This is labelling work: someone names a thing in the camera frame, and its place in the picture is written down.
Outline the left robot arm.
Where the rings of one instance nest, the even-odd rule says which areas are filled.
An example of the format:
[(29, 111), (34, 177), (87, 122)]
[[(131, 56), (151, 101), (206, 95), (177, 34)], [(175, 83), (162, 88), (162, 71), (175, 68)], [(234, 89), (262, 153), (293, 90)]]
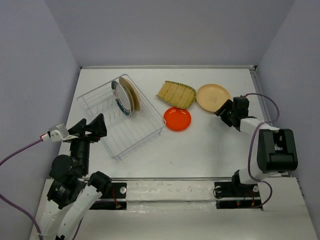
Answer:
[(90, 123), (81, 119), (70, 129), (61, 123), (41, 136), (44, 141), (69, 143), (69, 154), (56, 156), (49, 177), (53, 180), (47, 192), (43, 215), (32, 240), (73, 240), (91, 206), (110, 194), (112, 179), (101, 171), (89, 173), (90, 145), (107, 136), (103, 114)]

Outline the white plate green red rim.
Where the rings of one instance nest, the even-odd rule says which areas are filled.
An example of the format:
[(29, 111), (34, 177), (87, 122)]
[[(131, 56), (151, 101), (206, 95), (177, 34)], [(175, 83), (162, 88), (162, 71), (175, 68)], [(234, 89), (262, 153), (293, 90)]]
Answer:
[(132, 113), (130, 96), (127, 93), (124, 86), (122, 86), (116, 80), (111, 82), (112, 93), (115, 96), (115, 101), (120, 111), (126, 115), (130, 116)]

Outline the large cream bird plate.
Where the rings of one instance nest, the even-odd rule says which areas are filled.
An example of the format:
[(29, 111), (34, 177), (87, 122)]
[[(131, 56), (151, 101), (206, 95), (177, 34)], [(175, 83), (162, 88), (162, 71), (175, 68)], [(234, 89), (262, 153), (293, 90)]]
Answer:
[(128, 88), (131, 91), (131, 93), (133, 95), (133, 99), (134, 99), (134, 110), (139, 112), (141, 110), (141, 98), (140, 98), (140, 95), (138, 93), (137, 88), (134, 86), (134, 84), (130, 80), (128, 80), (124, 77), (119, 78), (119, 83), (125, 89)]

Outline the small cream floral plate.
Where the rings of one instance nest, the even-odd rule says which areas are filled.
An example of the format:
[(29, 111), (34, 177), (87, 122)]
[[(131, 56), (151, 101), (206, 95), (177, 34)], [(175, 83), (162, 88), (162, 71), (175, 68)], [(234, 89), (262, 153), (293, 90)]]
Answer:
[(126, 92), (128, 94), (129, 101), (130, 101), (131, 112), (133, 112), (135, 110), (135, 102), (134, 102), (133, 95), (132, 95), (131, 91), (128, 88), (126, 88)]

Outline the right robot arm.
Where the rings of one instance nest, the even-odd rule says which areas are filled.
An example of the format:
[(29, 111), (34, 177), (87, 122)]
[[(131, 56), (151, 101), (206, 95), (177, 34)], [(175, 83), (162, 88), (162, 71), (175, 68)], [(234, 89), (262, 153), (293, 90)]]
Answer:
[(215, 183), (217, 198), (244, 197), (265, 178), (297, 169), (298, 156), (293, 131), (274, 127), (268, 121), (250, 116), (246, 96), (228, 99), (215, 115), (229, 127), (251, 136), (247, 167), (237, 170), (230, 182)]

